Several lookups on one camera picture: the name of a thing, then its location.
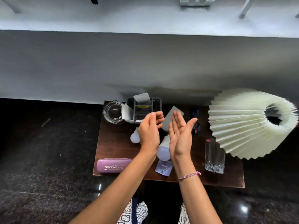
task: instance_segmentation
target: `purple case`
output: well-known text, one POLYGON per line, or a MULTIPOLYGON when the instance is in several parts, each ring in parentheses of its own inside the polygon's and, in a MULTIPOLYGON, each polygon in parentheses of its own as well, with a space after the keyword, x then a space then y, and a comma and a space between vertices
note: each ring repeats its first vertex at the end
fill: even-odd
POLYGON ((132 159, 99 159, 97 161, 97 171, 100 173, 120 173, 132 159))

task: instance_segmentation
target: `large light bulb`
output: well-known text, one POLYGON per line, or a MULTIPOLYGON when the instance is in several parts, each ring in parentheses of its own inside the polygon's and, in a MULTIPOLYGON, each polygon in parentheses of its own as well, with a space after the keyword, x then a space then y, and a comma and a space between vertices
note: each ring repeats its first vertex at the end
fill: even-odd
POLYGON ((170 143, 170 137, 168 134, 167 136, 164 137, 157 152, 158 158, 162 161, 170 160, 169 143, 170 143))
POLYGON ((136 127, 136 130, 134 133, 131 134, 130 136, 131 142, 137 144, 140 142, 139 134, 138 134, 138 127, 136 127))

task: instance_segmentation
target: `pleated lampshade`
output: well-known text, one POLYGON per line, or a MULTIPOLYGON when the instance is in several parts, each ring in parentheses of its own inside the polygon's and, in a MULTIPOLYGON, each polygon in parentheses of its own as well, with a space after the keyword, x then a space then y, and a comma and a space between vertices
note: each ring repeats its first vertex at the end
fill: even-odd
POLYGON ((210 129, 216 141, 226 153, 241 159, 269 154, 298 123, 293 103, 252 89, 223 91, 209 107, 210 129), (270 121, 269 111, 279 118, 277 123, 270 121))

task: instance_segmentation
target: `hand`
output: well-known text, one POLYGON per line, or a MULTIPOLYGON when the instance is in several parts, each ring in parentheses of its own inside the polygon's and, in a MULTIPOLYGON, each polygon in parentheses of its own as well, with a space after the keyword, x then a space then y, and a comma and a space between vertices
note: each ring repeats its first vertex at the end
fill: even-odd
POLYGON ((174 111, 169 123, 170 158, 173 162, 179 162, 182 158, 191 158, 192 128, 197 118, 185 122, 179 111, 174 111))
POLYGON ((160 135, 158 129, 162 127, 162 122, 165 120, 163 112, 149 113, 139 126, 139 137, 141 150, 153 150, 157 153, 160 144, 160 135))

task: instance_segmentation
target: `pink bracelet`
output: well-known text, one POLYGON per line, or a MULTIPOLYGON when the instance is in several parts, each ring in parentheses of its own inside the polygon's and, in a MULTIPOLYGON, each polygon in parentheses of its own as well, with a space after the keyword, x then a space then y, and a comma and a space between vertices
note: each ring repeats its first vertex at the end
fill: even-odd
POLYGON ((183 180, 183 179, 185 179, 185 178, 189 178, 189 177, 191 177, 191 176, 193 176, 193 175, 196 175, 196 174, 201 175, 201 173, 200 173, 199 171, 197 171, 197 172, 195 172, 195 173, 186 175, 186 176, 184 176, 184 177, 182 177, 182 178, 178 178, 178 181, 183 180))

